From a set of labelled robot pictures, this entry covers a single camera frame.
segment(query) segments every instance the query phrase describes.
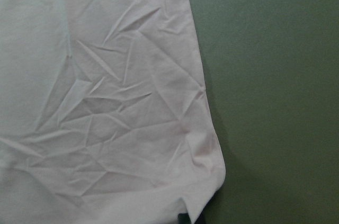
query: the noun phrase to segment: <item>cloth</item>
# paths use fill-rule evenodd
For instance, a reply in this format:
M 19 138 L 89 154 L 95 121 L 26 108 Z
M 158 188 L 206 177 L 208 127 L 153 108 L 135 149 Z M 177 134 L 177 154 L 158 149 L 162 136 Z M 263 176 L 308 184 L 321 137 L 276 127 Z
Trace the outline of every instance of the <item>cloth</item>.
M 0 15 L 0 223 L 194 222 L 225 164 L 189 0 Z

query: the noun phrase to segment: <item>green surface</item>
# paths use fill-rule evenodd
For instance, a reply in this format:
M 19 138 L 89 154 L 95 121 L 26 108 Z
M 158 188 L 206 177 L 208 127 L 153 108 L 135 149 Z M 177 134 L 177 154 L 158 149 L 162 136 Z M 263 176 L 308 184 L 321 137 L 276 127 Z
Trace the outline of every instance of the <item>green surface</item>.
M 190 1 L 227 165 L 207 223 L 339 223 L 339 0 Z

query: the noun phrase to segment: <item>wrinkled fabric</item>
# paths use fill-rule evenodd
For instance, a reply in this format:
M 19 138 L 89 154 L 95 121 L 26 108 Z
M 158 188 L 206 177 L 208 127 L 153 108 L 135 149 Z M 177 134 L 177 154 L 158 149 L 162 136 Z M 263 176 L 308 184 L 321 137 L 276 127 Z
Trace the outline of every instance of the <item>wrinkled fabric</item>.
M 225 166 L 189 0 L 0 15 L 0 223 L 194 222 Z

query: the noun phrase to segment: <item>white fabric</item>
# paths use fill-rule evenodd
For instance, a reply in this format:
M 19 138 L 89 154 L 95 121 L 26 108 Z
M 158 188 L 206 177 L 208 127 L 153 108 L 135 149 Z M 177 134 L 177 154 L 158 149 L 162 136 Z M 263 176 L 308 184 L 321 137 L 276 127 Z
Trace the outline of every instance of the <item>white fabric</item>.
M 195 221 L 225 166 L 189 0 L 0 0 L 0 223 Z

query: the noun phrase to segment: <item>green background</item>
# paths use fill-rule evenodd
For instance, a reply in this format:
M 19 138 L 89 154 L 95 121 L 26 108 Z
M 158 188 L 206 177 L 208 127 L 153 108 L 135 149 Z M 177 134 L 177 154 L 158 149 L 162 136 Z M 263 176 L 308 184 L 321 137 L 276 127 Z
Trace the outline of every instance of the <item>green background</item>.
M 227 165 L 207 223 L 339 223 L 339 0 L 190 2 Z

